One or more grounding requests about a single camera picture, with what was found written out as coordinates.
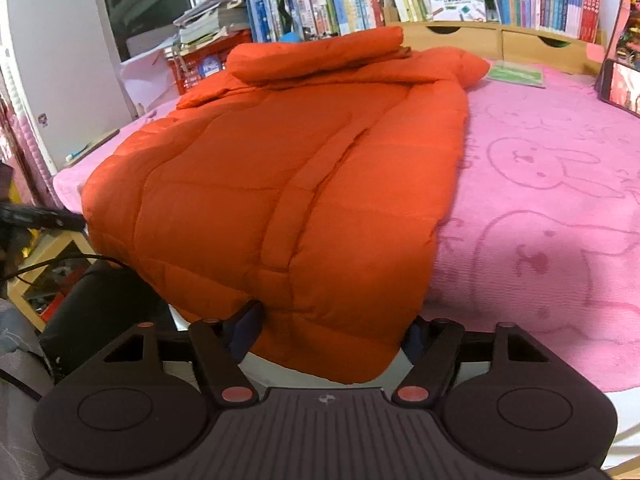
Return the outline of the green white booklet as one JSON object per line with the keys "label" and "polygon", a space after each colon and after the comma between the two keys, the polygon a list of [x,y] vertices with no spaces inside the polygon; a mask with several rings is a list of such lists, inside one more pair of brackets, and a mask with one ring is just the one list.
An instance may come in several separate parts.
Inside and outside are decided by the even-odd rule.
{"label": "green white booklet", "polygon": [[544,88],[544,71],[535,66],[496,61],[488,70],[486,78],[492,81]]}

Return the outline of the label printer box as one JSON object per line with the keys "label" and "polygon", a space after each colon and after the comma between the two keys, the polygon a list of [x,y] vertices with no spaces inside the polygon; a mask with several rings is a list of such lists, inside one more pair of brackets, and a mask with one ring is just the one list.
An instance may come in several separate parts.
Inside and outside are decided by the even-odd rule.
{"label": "label printer box", "polygon": [[430,0],[435,22],[487,21],[485,0]]}

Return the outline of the wooden drawer organizer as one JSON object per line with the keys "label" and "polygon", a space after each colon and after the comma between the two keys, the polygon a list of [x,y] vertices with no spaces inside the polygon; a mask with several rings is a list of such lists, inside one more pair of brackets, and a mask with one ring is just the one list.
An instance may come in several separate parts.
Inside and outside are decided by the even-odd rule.
{"label": "wooden drawer organizer", "polygon": [[404,30],[404,45],[414,50],[456,47],[481,58],[536,64],[574,75],[597,76],[604,49],[554,32],[494,22],[393,23]]}

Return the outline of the row of books left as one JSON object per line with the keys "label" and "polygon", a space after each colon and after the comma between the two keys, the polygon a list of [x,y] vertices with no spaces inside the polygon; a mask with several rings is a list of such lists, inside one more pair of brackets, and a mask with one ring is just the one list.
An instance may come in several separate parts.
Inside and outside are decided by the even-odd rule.
{"label": "row of books left", "polygon": [[390,0],[245,0],[255,42],[341,37],[386,25]]}

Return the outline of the orange puffer jacket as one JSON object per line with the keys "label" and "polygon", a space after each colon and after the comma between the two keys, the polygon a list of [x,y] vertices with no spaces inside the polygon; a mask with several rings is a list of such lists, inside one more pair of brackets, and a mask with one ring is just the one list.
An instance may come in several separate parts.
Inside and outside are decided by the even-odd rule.
{"label": "orange puffer jacket", "polygon": [[398,27],[241,44],[90,174],[91,244],[188,321],[261,302],[267,361],[368,382],[422,310],[488,68]]}

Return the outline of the red plastic crate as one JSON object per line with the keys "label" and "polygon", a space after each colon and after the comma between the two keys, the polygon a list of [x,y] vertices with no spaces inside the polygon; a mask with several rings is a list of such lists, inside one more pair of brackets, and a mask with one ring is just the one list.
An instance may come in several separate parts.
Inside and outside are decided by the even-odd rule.
{"label": "red plastic crate", "polygon": [[173,44],[166,48],[164,57],[174,75],[178,92],[185,94],[201,80],[224,70],[229,53],[239,44],[251,41],[250,32],[244,29],[191,47]]}

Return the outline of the pink cardboard stand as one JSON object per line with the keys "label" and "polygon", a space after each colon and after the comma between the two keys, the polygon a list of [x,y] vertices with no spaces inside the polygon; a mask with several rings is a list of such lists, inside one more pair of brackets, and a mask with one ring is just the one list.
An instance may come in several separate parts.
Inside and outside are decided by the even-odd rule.
{"label": "pink cardboard stand", "polygon": [[587,60],[600,68],[594,88],[603,84],[604,62],[639,69],[639,0],[601,0],[599,25],[604,44],[587,44]]}

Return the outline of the pink bunny blanket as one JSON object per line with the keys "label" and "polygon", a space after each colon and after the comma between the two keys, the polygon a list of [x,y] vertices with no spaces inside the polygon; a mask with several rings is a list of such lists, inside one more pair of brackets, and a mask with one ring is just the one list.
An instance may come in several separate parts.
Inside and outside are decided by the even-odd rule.
{"label": "pink bunny blanket", "polygon": [[[469,103],[469,116],[476,110]],[[639,218],[565,144],[466,133],[420,314],[471,330],[509,321],[601,389],[639,382]]]}

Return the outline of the stack of papers and magazines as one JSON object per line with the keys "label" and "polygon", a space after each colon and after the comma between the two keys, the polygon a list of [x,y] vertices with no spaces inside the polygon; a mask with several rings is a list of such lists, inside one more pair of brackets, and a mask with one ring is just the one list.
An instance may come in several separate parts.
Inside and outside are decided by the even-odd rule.
{"label": "stack of papers and magazines", "polygon": [[174,25],[177,44],[183,49],[250,28],[244,0],[198,0],[194,8],[175,19]]}

